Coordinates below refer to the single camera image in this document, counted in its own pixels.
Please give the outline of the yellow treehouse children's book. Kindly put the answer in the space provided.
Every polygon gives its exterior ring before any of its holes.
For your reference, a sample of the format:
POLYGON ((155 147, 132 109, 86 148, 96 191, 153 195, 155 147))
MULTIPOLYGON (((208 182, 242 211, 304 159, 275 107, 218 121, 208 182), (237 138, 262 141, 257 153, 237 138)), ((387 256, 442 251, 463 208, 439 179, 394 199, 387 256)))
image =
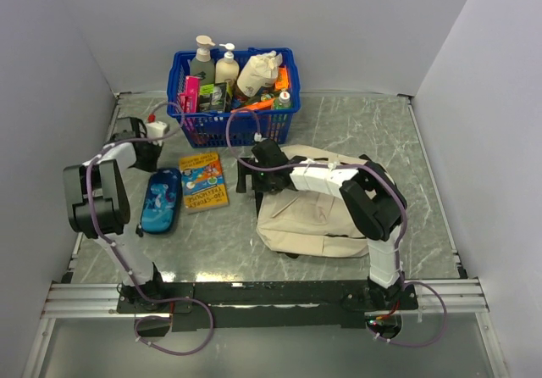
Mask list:
POLYGON ((180 158, 182 204, 188 214, 229 204, 224 173, 217 153, 180 158))

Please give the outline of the blue dinosaur pencil case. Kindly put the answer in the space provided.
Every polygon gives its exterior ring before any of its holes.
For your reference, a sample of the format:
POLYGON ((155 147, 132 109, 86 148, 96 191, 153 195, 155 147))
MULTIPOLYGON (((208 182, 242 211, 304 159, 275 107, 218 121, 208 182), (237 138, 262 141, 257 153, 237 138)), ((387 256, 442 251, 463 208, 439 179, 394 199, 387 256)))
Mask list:
POLYGON ((181 173, 177 168, 160 168, 152 174, 147 183, 136 235, 143 237, 144 234, 170 232, 181 196, 181 173))

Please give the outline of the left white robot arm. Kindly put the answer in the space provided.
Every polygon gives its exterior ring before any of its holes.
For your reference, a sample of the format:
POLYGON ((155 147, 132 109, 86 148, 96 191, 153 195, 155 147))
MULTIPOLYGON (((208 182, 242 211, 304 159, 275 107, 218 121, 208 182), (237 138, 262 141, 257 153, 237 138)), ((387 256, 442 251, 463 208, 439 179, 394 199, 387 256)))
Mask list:
POLYGON ((135 117, 123 118, 94 158, 63 171, 64 196, 71 228, 97 242, 123 280, 119 294, 150 312, 164 307, 168 292, 156 265, 133 242, 117 241, 130 223, 130 202, 123 173, 129 168, 153 172, 169 126, 135 117))

